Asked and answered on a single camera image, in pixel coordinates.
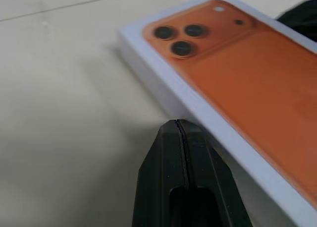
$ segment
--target white box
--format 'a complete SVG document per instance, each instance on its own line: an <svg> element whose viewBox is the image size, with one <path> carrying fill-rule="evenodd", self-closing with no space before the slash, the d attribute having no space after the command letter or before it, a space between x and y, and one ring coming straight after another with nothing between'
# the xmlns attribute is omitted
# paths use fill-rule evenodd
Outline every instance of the white box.
<svg viewBox="0 0 317 227"><path fill-rule="evenodd" d="M172 117L199 123L211 133L285 213L301 227L317 226L316 209L290 185L217 111L195 92L144 40L148 24L189 9L208 0L192 0L119 30L123 58ZM287 26L271 19L239 0L224 0L317 53L317 45Z"/></svg>

